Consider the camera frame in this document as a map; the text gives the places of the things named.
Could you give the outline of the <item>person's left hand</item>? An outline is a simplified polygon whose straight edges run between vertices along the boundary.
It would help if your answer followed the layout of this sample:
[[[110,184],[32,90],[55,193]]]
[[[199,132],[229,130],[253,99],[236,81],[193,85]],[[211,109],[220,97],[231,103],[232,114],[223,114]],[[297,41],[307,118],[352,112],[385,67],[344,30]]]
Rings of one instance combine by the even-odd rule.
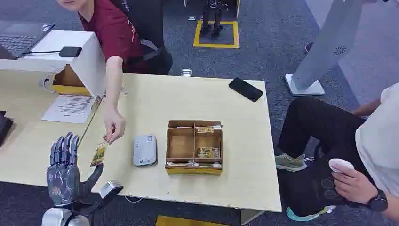
[[[118,110],[106,110],[104,113],[104,124],[106,133],[103,135],[103,139],[108,144],[112,144],[125,133],[126,121]]]
[[[368,204],[378,195],[377,188],[368,178],[351,168],[337,167],[340,173],[332,172],[336,191],[351,202]]]

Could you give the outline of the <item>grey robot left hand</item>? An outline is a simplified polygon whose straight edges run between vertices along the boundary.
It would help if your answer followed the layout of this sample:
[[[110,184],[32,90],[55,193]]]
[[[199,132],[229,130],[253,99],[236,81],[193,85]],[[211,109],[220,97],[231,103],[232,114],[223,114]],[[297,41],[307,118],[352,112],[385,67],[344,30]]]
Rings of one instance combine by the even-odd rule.
[[[67,206],[87,196],[103,172],[104,166],[99,164],[90,177],[81,182],[77,154],[79,140],[78,135],[68,132],[51,146],[46,174],[48,194],[55,206]]]

